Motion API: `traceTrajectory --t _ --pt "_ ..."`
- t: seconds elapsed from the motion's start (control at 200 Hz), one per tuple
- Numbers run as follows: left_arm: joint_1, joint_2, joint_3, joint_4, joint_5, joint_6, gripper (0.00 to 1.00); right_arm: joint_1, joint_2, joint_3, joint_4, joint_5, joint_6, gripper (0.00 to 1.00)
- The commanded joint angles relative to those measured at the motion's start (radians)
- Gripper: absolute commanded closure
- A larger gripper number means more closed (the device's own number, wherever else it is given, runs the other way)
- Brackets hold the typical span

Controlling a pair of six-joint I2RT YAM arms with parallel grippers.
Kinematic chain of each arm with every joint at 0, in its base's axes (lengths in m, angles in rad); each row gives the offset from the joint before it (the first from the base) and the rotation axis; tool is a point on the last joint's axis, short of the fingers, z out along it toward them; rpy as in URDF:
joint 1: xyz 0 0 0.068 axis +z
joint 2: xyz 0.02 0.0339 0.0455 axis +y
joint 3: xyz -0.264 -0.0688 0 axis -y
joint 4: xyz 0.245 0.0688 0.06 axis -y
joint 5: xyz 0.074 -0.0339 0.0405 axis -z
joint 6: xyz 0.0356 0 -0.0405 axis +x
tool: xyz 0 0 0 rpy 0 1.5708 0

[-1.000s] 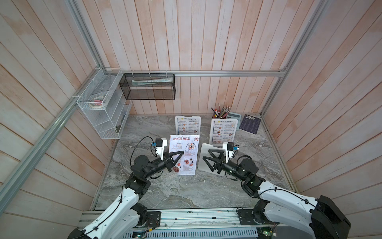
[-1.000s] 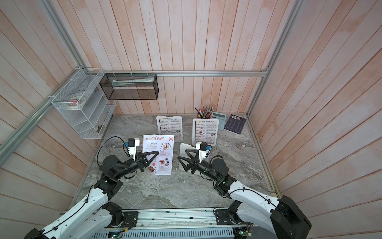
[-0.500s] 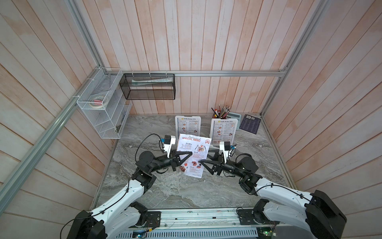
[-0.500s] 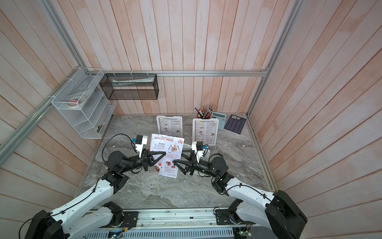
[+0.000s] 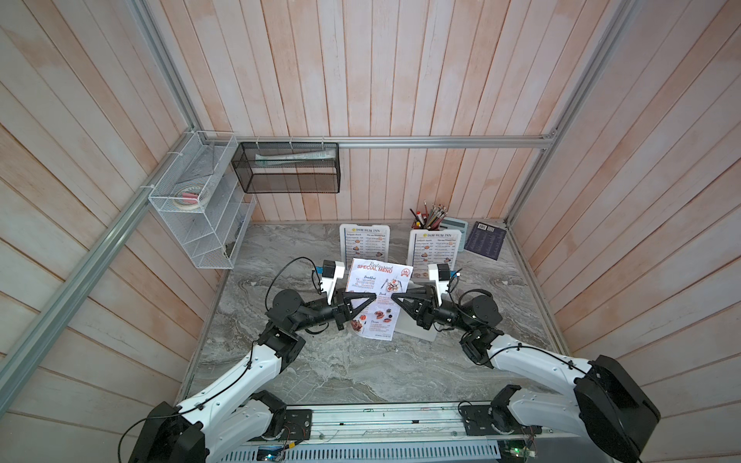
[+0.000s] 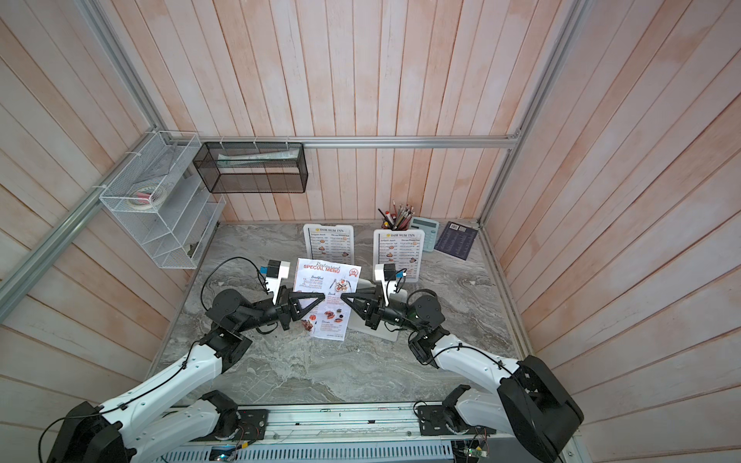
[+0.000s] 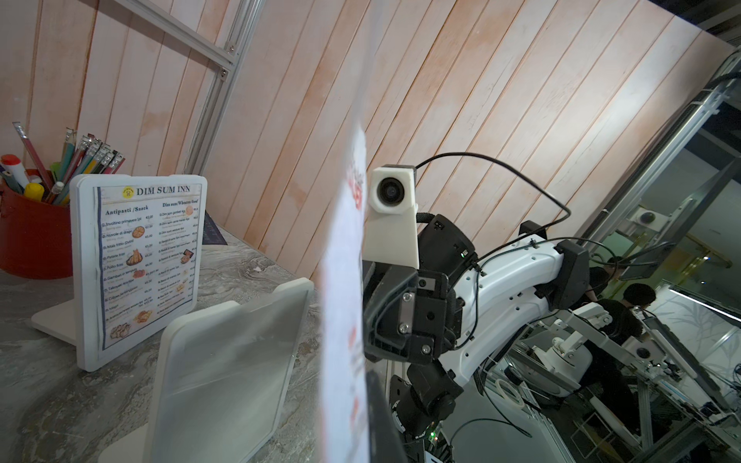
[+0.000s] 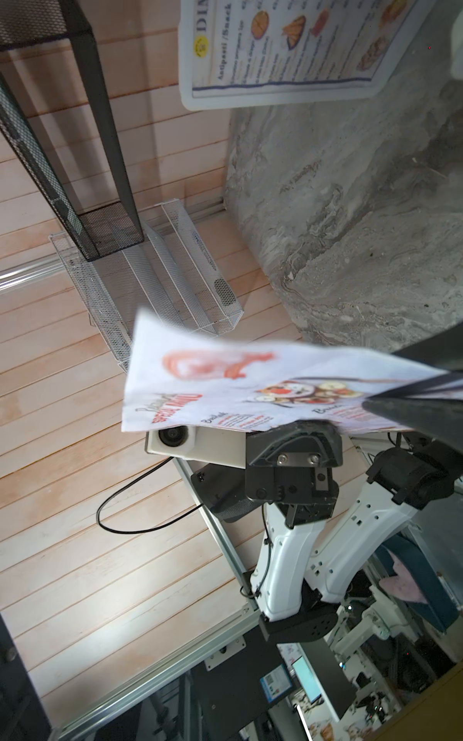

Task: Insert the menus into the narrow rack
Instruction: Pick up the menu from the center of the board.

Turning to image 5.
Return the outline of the red white menu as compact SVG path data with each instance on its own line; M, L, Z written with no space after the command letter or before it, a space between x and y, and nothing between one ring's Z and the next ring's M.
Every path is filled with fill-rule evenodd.
M391 295L407 291L412 266L388 264L379 260L354 259L347 278L347 292L372 292L372 301L350 322L360 337L377 341L392 341L401 307Z

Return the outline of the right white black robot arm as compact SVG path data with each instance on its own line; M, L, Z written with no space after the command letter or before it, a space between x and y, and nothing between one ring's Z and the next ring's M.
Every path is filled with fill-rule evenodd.
M523 343L499 329L503 316L488 291L475 289L464 304L445 301L434 287L392 294L417 325L458 329L464 354L475 365L513 372L546 388L534 393L507 385L490 403L492 427L501 434L540 426L589 438L619 462L638 462L661 414L615 359L569 357Z

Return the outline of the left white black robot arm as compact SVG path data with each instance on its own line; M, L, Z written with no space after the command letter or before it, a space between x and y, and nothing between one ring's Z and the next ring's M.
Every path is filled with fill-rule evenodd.
M282 433L285 403L262 387L283 372L306 341L302 330L335 322L342 328L376 300L373 292L340 292L306 302L280 291L268 323L249 353L204 390L177 405L166 402L136 422L131 462L217 462L245 441Z

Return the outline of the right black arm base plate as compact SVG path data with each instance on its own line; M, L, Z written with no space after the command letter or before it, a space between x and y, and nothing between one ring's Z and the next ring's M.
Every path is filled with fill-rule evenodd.
M519 424L505 406L474 405L469 401L461 401L457 405L457 412L463 420L467 436L542 434L541 426Z

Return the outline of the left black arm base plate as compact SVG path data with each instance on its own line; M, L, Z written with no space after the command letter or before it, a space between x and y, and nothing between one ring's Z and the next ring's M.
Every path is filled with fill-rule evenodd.
M311 409L287 409L271 418L262 435L248 439L249 442L302 442L310 438L313 424Z

